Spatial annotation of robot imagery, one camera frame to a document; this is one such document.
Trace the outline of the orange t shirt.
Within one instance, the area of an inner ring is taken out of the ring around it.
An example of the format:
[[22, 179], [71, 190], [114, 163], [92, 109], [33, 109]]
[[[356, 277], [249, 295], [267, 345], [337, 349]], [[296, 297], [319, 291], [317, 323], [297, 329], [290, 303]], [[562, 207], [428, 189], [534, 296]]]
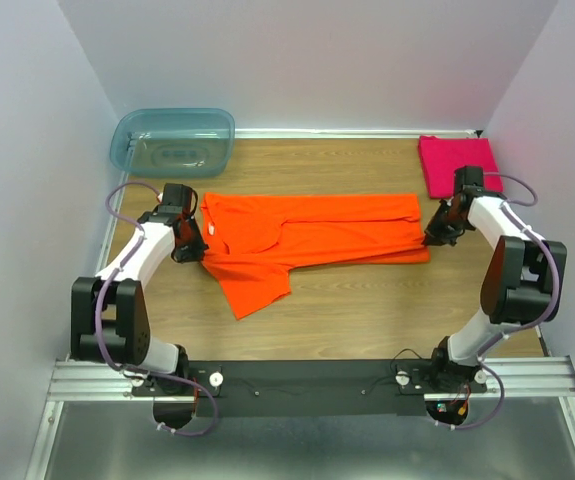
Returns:
[[204, 195], [202, 262], [241, 320], [291, 292], [294, 269], [429, 261], [414, 194]]

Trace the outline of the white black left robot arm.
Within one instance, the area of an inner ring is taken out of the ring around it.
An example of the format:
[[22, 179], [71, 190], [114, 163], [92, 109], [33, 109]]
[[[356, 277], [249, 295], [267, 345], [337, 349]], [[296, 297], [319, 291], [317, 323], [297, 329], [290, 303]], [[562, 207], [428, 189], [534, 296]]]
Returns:
[[208, 245], [195, 214], [198, 193], [167, 183], [155, 190], [157, 204], [138, 219], [115, 210], [134, 233], [119, 254], [91, 277], [75, 280], [71, 289], [70, 354], [79, 361], [103, 363], [117, 371], [154, 374], [168, 395], [181, 393], [189, 380], [184, 347], [153, 336], [145, 289], [163, 261], [200, 262]]

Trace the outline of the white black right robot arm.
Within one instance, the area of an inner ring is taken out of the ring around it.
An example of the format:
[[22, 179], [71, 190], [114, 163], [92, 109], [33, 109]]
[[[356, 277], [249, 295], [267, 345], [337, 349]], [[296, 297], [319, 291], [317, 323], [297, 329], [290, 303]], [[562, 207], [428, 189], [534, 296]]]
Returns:
[[454, 246], [464, 233], [477, 230], [493, 248], [479, 309], [432, 352], [425, 378], [441, 392], [473, 381], [498, 344], [552, 321], [559, 308], [566, 246], [523, 222], [510, 200], [485, 187], [488, 176], [476, 166], [456, 169], [452, 197], [440, 201], [424, 232], [425, 246]]

